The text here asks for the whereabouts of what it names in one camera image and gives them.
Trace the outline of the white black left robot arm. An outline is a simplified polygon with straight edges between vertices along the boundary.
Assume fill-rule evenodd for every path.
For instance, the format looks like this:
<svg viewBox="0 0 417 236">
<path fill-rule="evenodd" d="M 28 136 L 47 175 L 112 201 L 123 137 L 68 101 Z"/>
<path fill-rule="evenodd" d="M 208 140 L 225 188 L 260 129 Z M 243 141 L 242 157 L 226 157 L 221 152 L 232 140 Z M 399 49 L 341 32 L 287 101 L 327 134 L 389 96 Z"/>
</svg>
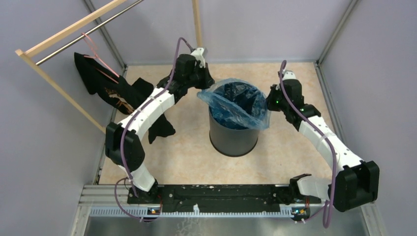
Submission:
<svg viewBox="0 0 417 236">
<path fill-rule="evenodd" d="M 208 89 L 215 83 L 208 64 L 196 51 L 181 54 L 169 76 L 127 118 L 106 127 L 105 154 L 127 174 L 132 194 L 145 203 L 157 199 L 157 182 L 144 164 L 142 139 L 158 118 L 177 104 L 190 88 Z"/>
</svg>

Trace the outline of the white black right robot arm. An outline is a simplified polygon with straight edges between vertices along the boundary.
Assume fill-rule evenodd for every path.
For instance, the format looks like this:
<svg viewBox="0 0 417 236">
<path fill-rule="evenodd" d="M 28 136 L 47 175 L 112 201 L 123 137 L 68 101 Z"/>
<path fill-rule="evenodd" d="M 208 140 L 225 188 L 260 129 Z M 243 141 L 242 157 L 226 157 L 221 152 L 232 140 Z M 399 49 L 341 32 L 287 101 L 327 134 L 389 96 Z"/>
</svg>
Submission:
<svg viewBox="0 0 417 236">
<path fill-rule="evenodd" d="M 311 174 L 292 178 L 288 195 L 293 202 L 301 203 L 311 196 L 332 201 L 339 212 L 345 212 L 377 200 L 379 166 L 374 161 L 364 161 L 345 146 L 317 108 L 305 103 L 298 80 L 273 84 L 267 106 L 270 111 L 283 112 L 286 121 L 311 142 L 332 171 L 331 179 Z"/>
</svg>

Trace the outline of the dark grey trash bin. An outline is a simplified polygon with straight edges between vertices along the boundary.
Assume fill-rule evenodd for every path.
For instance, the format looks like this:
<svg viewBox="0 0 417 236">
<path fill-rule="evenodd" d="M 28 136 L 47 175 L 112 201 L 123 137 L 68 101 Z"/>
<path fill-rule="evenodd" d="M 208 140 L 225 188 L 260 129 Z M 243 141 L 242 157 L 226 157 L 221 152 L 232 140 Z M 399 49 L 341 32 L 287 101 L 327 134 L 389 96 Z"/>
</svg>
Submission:
<svg viewBox="0 0 417 236">
<path fill-rule="evenodd" d="M 250 153 L 259 139 L 259 130 L 254 129 L 230 129 L 217 122 L 208 110 L 209 139 L 212 146 L 222 155 L 240 157 Z"/>
</svg>

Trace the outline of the blue plastic trash bag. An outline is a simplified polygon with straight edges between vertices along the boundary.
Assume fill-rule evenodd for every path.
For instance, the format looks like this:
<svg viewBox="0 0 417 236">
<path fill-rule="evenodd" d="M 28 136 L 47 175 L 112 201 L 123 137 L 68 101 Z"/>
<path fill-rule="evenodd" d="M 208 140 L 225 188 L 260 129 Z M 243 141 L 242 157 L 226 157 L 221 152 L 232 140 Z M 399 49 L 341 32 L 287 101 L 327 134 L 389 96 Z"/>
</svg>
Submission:
<svg viewBox="0 0 417 236">
<path fill-rule="evenodd" d="M 234 130 L 265 130 L 270 126 L 266 95 L 251 83 L 228 78 L 197 93 L 211 117 L 220 125 Z"/>
</svg>

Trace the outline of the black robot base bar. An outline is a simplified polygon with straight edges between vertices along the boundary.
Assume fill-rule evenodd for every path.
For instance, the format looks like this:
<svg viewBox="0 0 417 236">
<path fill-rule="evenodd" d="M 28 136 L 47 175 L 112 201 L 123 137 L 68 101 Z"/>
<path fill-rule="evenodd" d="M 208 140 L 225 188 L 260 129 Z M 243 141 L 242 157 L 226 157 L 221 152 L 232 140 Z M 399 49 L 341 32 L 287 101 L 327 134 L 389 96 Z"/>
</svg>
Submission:
<svg viewBox="0 0 417 236">
<path fill-rule="evenodd" d="M 203 213 L 276 212 L 281 206 L 311 205 L 322 201 L 316 197 L 296 195 L 292 187 L 282 184 L 225 184 L 180 185 L 166 184 L 151 188 L 149 192 L 129 190 L 128 204 L 156 204 L 163 212 L 191 212 L 198 206 Z"/>
</svg>

